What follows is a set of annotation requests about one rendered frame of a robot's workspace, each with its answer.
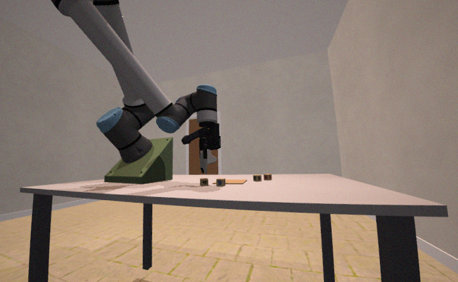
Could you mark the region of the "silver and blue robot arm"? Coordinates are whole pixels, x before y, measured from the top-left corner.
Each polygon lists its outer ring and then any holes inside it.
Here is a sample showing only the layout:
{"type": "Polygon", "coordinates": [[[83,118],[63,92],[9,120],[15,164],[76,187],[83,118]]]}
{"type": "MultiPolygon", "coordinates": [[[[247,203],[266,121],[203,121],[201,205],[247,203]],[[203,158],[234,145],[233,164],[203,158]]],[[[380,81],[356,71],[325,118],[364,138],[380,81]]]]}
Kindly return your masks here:
{"type": "Polygon", "coordinates": [[[173,105],[149,76],[133,54],[119,0],[51,1],[64,16],[74,20],[113,66],[125,107],[108,111],[96,125],[125,163],[141,159],[152,148],[152,142],[139,129],[155,116],[156,124],[166,133],[177,131],[195,112],[198,123],[217,123],[215,87],[199,85],[197,92],[180,97],[173,105]]]}

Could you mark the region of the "tan flat mat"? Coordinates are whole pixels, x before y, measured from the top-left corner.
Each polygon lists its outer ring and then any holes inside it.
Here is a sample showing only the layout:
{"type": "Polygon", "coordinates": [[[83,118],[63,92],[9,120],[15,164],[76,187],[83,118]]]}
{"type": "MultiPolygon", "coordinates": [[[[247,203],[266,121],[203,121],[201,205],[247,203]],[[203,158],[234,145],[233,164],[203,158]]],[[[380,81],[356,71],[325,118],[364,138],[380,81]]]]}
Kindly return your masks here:
{"type": "Polygon", "coordinates": [[[247,179],[226,179],[225,184],[243,184],[247,179]]]}

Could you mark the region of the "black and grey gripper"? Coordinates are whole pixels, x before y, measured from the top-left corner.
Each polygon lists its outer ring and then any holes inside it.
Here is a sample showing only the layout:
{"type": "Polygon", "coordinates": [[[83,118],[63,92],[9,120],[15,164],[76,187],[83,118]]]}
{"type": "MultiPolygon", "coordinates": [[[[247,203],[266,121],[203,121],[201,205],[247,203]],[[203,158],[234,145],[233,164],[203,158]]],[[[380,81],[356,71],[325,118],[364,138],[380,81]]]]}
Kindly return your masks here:
{"type": "Polygon", "coordinates": [[[212,121],[199,122],[199,126],[206,127],[208,130],[199,136],[200,169],[203,174],[204,172],[207,174],[207,165],[217,161],[217,158],[211,155],[210,150],[221,148],[220,128],[219,123],[212,121]]]}

